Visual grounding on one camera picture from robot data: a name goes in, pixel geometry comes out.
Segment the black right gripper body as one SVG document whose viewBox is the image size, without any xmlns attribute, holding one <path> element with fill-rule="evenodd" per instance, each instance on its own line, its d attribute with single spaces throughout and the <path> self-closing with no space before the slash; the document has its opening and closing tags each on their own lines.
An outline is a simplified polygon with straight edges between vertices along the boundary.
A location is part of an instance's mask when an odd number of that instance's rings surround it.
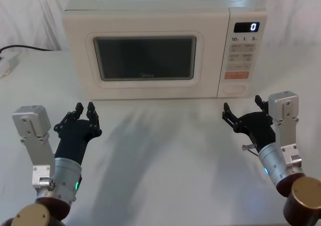
<svg viewBox="0 0 321 226">
<path fill-rule="evenodd" d="M 235 117 L 233 130 L 246 134 L 260 152 L 265 146 L 275 142 L 272 118 L 264 112 L 252 112 L 239 118 Z"/>
</svg>

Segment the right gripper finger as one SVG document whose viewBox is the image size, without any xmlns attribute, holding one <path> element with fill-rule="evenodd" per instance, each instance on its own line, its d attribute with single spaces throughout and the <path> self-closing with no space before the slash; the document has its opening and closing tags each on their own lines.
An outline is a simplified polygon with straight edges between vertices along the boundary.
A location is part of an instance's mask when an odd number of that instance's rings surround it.
<svg viewBox="0 0 321 226">
<path fill-rule="evenodd" d="M 271 119 L 271 116 L 269 115 L 268 101 L 263 101 L 262 98 L 259 95 L 255 96 L 255 100 L 254 101 L 259 106 L 259 108 L 261 109 L 261 112 L 256 112 L 254 117 L 256 119 L 263 118 L 263 117 Z"/>
<path fill-rule="evenodd" d="M 233 128 L 235 133 L 241 133 L 240 120 L 231 112 L 227 102 L 223 105 L 222 119 Z"/>
</svg>

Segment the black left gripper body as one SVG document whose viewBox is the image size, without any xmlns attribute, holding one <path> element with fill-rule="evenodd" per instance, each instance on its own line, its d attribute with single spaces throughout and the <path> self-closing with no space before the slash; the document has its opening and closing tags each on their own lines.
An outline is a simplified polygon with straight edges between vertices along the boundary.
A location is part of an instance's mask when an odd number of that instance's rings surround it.
<svg viewBox="0 0 321 226">
<path fill-rule="evenodd" d="M 70 159 L 82 164 L 87 144 L 98 137 L 98 125 L 87 120 L 70 119 L 54 126 L 60 142 L 55 158 Z"/>
</svg>

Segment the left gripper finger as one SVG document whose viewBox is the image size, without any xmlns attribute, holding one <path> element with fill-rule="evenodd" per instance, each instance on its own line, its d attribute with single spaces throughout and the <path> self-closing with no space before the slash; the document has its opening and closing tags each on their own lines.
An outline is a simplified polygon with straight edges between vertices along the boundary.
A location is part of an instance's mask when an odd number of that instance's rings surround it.
<svg viewBox="0 0 321 226">
<path fill-rule="evenodd" d="M 63 119 L 54 126 L 54 131 L 60 132 L 72 122 L 77 121 L 80 118 L 81 114 L 83 113 L 83 110 L 84 110 L 84 107 L 82 103 L 78 102 L 75 106 L 75 109 L 73 111 L 67 112 L 67 114 L 63 117 Z"/>
<path fill-rule="evenodd" d="M 89 119 L 89 134 L 93 138 L 100 137 L 102 130 L 100 129 L 99 116 L 93 102 L 88 103 L 86 116 Z"/>
</svg>

